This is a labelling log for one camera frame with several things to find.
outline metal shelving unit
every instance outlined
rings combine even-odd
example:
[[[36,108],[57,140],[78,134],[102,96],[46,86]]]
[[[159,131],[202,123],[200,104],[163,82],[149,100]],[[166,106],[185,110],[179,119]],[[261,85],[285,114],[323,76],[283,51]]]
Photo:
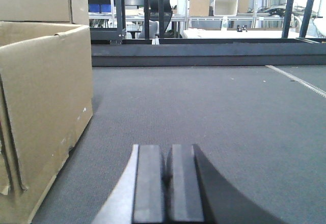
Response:
[[[209,17],[188,17],[187,26],[191,27],[191,21],[222,21],[223,16],[209,16]],[[234,16],[228,17],[228,21],[283,21],[283,17],[273,16]]]
[[[111,43],[121,43],[126,36],[126,21],[125,21],[125,4],[124,0],[111,0],[112,14],[110,18],[113,23],[113,28],[91,28],[92,41],[110,41]]]

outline storage rack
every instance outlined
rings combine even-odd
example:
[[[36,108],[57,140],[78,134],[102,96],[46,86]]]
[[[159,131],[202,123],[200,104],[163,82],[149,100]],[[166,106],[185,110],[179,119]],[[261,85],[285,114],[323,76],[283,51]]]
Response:
[[[113,24],[116,16],[117,27],[113,28],[90,28],[92,41],[110,41],[111,44],[120,44],[126,36],[125,4],[124,0],[111,0],[113,10]]]

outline white table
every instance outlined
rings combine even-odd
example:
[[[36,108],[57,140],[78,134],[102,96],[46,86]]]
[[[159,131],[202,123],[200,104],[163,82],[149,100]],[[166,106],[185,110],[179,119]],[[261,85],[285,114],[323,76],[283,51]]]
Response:
[[[282,31],[254,31],[237,32],[231,31],[206,31],[202,29],[189,29],[183,31],[184,38],[213,39],[213,38],[281,38]],[[298,38],[299,33],[289,32],[289,38]]]

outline white container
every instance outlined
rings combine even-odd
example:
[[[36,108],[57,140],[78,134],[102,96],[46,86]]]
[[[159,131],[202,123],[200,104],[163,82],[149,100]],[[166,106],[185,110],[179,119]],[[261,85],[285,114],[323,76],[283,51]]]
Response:
[[[238,0],[214,0],[211,6],[214,16],[236,16],[238,12]]]

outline metal beam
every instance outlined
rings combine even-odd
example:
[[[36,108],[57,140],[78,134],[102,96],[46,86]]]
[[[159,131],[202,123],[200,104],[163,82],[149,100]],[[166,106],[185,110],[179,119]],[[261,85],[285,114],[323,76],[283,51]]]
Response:
[[[285,10],[282,38],[288,38],[289,37],[293,2],[294,2],[294,0],[287,0],[286,1],[286,10]]]
[[[92,45],[92,62],[93,66],[104,67],[326,65],[323,45],[298,39],[279,40],[282,42],[229,39],[225,43],[204,44],[196,39],[192,44]]]
[[[302,25],[300,30],[300,37],[306,37],[313,5],[314,5],[314,0],[307,0],[304,19],[302,20]]]
[[[145,39],[149,39],[149,1],[144,0],[144,14],[145,21],[143,28],[145,28]]]
[[[159,37],[164,38],[164,0],[158,0]]]

